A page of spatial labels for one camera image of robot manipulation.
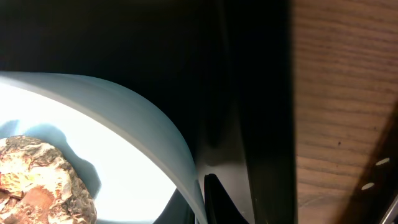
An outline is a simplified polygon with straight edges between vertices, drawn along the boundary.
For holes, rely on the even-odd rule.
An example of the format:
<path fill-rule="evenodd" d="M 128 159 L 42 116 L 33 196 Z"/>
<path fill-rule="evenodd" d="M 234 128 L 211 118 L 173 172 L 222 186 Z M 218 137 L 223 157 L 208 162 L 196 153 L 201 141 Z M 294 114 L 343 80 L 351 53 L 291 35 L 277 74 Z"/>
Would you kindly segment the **brown food scrap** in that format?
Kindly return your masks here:
<path fill-rule="evenodd" d="M 1 223 L 96 223 L 93 197 L 55 146 L 30 136 L 1 139 Z"/>

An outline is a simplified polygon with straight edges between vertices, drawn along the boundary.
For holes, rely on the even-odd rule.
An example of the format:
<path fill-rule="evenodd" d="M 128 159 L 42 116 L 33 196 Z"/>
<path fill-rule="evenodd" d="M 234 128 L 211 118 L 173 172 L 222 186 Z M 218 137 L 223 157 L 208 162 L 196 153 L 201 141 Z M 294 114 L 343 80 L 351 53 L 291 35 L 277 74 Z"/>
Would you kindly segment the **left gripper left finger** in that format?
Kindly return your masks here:
<path fill-rule="evenodd" d="M 195 214 L 176 189 L 164 211 L 153 224 L 195 224 Z"/>

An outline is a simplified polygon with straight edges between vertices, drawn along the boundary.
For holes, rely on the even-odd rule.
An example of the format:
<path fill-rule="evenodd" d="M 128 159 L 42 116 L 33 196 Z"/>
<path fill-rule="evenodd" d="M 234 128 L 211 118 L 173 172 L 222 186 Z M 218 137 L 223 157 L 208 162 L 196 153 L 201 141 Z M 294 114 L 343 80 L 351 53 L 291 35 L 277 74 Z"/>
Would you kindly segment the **small light blue bowl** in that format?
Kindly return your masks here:
<path fill-rule="evenodd" d="M 176 189 L 207 217 L 192 154 L 150 101 L 100 78 L 1 73 L 1 139 L 30 136 L 58 148 L 94 199 L 96 223 L 154 223 Z"/>

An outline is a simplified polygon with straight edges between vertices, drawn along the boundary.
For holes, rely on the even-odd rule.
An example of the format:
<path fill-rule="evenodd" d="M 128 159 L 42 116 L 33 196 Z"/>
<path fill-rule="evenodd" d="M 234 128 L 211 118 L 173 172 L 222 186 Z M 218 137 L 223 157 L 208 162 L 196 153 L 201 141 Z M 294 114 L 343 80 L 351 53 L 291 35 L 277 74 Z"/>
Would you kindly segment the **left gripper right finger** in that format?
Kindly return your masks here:
<path fill-rule="evenodd" d="M 204 177 L 204 193 L 209 224 L 249 224 L 215 174 Z"/>

